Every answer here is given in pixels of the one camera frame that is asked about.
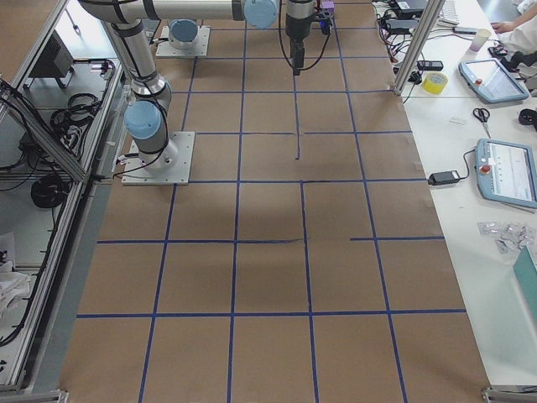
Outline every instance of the teal box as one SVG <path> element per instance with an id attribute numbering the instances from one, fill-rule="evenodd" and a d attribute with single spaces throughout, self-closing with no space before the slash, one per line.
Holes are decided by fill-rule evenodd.
<path id="1" fill-rule="evenodd" d="M 529 309 L 537 322 L 537 266 L 528 247 L 522 249 L 513 269 Z"/>

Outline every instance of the black scissors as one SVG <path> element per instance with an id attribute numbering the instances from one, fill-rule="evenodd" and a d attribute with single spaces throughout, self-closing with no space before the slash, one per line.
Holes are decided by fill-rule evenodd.
<path id="1" fill-rule="evenodd" d="M 488 118 L 490 118 L 490 112 L 485 107 L 476 107 L 473 110 L 473 116 L 482 123 L 483 127 L 485 128 L 485 133 L 487 133 L 487 136 L 491 139 L 490 133 L 488 132 Z"/>

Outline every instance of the tape roll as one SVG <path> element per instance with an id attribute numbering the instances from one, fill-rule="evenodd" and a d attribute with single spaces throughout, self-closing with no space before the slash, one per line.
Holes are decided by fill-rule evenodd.
<path id="1" fill-rule="evenodd" d="M 442 73 L 429 73 L 423 81 L 422 87 L 431 94 L 440 94 L 447 85 L 447 77 Z"/>

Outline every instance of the white keyboard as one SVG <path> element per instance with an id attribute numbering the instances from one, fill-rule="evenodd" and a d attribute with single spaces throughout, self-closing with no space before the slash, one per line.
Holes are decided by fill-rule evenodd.
<path id="1" fill-rule="evenodd" d="M 438 24 L 450 27 L 456 27 L 459 24 L 459 16 L 456 15 L 455 10 L 455 0 L 446 0 L 444 2 L 444 7 L 438 16 Z"/>

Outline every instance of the cup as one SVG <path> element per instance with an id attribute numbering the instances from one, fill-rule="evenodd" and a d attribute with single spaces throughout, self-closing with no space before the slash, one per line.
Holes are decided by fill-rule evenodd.
<path id="1" fill-rule="evenodd" d="M 482 46 L 487 42 L 487 39 L 490 38 L 491 32 L 488 29 L 478 29 L 476 36 L 473 37 L 473 41 L 470 44 L 470 50 L 477 52 L 482 48 Z"/>

